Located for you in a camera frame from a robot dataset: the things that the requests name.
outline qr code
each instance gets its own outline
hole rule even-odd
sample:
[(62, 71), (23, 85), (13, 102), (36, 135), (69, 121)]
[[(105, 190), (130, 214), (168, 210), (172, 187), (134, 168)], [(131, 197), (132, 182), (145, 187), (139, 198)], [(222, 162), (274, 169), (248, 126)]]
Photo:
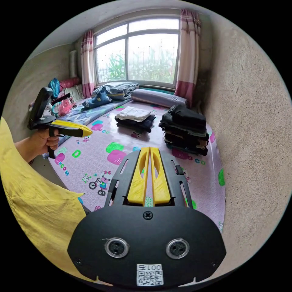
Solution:
[(163, 285), (161, 265), (137, 265), (137, 286), (158, 285)]

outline pink curtain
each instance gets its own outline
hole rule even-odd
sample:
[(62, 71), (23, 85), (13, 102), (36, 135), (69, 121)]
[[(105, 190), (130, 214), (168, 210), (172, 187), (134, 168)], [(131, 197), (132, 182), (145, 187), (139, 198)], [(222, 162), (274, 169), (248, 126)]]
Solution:
[(193, 106), (193, 94), (199, 69), (201, 21), (197, 12), (182, 9), (180, 13), (180, 55), (175, 95)]
[(81, 44), (82, 93), (85, 98), (91, 97), (94, 90), (93, 71), (93, 33), (88, 31)]

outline hand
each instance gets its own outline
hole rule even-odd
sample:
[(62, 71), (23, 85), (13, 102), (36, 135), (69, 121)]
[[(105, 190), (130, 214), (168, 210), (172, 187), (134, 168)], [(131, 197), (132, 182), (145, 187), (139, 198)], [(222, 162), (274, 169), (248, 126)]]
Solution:
[(54, 130), (54, 137), (50, 137), (49, 130), (37, 130), (30, 137), (31, 143), (35, 149), (37, 155), (48, 153), (48, 146), (51, 149), (56, 150), (59, 144), (59, 137), (57, 136), (59, 131)]

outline yellow plastic part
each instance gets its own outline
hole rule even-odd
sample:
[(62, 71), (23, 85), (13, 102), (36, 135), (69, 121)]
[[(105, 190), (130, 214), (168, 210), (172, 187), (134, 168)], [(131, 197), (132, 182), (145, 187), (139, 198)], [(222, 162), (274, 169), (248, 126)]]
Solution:
[(153, 205), (167, 204), (170, 201), (170, 193), (159, 153), (159, 149), (150, 147), (151, 172), (152, 172), (152, 195)]
[(56, 126), (64, 126), (64, 127), (71, 127), (71, 128), (78, 128), (78, 129), (81, 129), (83, 131), (83, 136), (82, 137), (86, 137), (86, 136), (89, 136), (92, 134), (92, 131), (87, 127), (87, 126), (84, 126), (84, 125), (81, 125), (81, 124), (77, 124), (77, 123), (74, 123), (74, 122), (69, 122), (69, 121), (62, 121), (62, 120), (54, 120), (52, 122), (53, 125), (56, 125)]
[(137, 165), (132, 178), (131, 186), (128, 192), (128, 201), (132, 204), (139, 204), (144, 206), (146, 198), (148, 165), (149, 165), (150, 147), (143, 147), (140, 150)]

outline white folded cloth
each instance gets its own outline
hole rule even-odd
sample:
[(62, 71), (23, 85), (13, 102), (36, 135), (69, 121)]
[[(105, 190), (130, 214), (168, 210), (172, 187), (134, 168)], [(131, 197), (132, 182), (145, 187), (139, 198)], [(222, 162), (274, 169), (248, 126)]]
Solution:
[(136, 122), (143, 122), (151, 114), (151, 111), (145, 109), (137, 109), (135, 107), (128, 106), (120, 111), (116, 118), (120, 120), (132, 120)]

